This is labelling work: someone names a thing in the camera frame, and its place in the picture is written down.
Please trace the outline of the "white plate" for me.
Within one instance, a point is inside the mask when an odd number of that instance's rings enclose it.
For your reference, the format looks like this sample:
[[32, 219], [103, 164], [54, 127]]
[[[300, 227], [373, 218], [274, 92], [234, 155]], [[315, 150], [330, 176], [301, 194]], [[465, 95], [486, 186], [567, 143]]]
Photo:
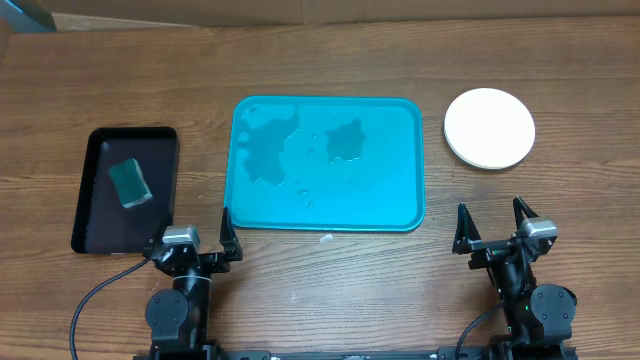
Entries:
[[476, 88], [456, 97], [443, 120], [452, 152], [465, 163], [503, 170], [520, 163], [533, 149], [534, 118], [514, 95], [495, 88]]

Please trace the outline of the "green scrubbing sponge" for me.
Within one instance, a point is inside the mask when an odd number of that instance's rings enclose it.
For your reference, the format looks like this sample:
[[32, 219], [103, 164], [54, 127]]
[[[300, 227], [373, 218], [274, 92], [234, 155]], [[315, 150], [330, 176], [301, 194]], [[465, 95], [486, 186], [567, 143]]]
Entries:
[[153, 198], [144, 179], [142, 169], [135, 158], [129, 158], [108, 169], [121, 206], [129, 209]]

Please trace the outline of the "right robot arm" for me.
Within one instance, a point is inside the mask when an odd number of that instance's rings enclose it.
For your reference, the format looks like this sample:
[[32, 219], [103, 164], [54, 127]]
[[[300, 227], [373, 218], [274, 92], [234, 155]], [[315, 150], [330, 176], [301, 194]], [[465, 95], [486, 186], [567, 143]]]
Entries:
[[[498, 292], [499, 303], [465, 328], [453, 350], [454, 359], [575, 359], [574, 348], [564, 342], [572, 336], [577, 297], [566, 287], [536, 282], [531, 264], [547, 254], [558, 230], [539, 216], [519, 196], [513, 199], [516, 229], [505, 240], [485, 242], [466, 207], [457, 210], [452, 252], [471, 256], [471, 270], [487, 271]], [[493, 314], [502, 311], [509, 332], [493, 336], [488, 345], [464, 345], [469, 333]]]

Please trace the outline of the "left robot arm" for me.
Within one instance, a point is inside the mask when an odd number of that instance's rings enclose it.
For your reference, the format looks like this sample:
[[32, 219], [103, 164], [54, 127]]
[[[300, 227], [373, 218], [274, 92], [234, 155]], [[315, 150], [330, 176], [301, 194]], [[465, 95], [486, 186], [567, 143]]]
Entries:
[[228, 208], [223, 209], [219, 242], [221, 252], [200, 253], [195, 226], [163, 222], [145, 245], [144, 257], [172, 278], [172, 286], [152, 295], [145, 308], [151, 329], [150, 359], [229, 357], [208, 338], [211, 276], [229, 272], [231, 263], [243, 259]]

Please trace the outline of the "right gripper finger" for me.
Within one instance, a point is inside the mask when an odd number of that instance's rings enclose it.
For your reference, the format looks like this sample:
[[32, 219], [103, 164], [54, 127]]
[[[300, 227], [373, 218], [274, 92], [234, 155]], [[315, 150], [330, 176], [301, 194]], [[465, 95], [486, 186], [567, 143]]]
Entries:
[[520, 196], [516, 196], [513, 199], [513, 209], [517, 228], [521, 226], [525, 219], [538, 217], [538, 214]]
[[469, 254], [482, 244], [475, 223], [464, 203], [458, 205], [457, 225], [452, 244], [454, 254]]

